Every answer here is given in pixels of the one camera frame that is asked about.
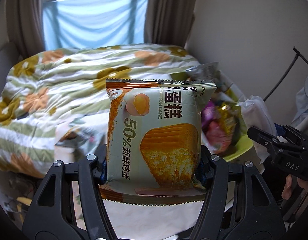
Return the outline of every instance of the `packaged cake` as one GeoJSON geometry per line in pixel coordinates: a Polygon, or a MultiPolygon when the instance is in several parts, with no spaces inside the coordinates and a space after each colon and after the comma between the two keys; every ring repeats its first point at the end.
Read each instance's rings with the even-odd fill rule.
{"type": "Polygon", "coordinates": [[[201,114],[216,86],[107,80],[111,100],[103,198],[132,204],[202,200],[201,114]]]}

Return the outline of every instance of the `light blue curtain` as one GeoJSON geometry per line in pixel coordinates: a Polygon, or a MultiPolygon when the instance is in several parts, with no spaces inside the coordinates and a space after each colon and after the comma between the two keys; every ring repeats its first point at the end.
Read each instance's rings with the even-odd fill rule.
{"type": "Polygon", "coordinates": [[[59,0],[43,7],[46,50],[144,42],[148,0],[59,0]]]}

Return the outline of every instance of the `egg yolk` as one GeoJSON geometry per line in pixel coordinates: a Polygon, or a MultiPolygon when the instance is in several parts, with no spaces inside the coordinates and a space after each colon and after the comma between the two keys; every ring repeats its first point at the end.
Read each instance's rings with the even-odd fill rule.
{"type": "Polygon", "coordinates": [[[145,94],[138,94],[134,98],[133,105],[138,114],[145,114],[150,110],[150,99],[145,94]]]}

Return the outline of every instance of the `silver bolt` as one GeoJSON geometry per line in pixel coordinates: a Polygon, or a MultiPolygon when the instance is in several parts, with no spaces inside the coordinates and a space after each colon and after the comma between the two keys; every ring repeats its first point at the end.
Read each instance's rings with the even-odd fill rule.
{"type": "Polygon", "coordinates": [[[90,155],[87,156],[87,159],[88,159],[89,161],[95,160],[95,158],[96,158],[96,155],[95,155],[95,154],[90,154],[90,155]]]}
{"type": "Polygon", "coordinates": [[[55,167],[61,166],[62,165],[62,161],[55,161],[53,165],[55,167]]]}
{"type": "Polygon", "coordinates": [[[219,161],[220,159],[218,155],[212,155],[210,158],[212,159],[212,161],[215,161],[215,162],[219,161]]]}
{"type": "Polygon", "coordinates": [[[246,161],[246,162],[245,162],[245,166],[251,168],[251,167],[253,167],[254,165],[253,165],[252,162],[246,161]]]}

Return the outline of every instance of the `striped blanket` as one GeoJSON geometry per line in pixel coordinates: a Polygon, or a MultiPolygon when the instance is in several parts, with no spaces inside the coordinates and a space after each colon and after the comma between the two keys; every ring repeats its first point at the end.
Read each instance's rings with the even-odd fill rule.
{"type": "Polygon", "coordinates": [[[104,135],[96,143],[106,137],[107,78],[170,79],[198,64],[183,48],[154,44],[58,49],[23,60],[0,98],[0,169],[43,177],[56,159],[76,161],[72,150],[55,146],[57,127],[69,119],[95,115],[104,135]]]}

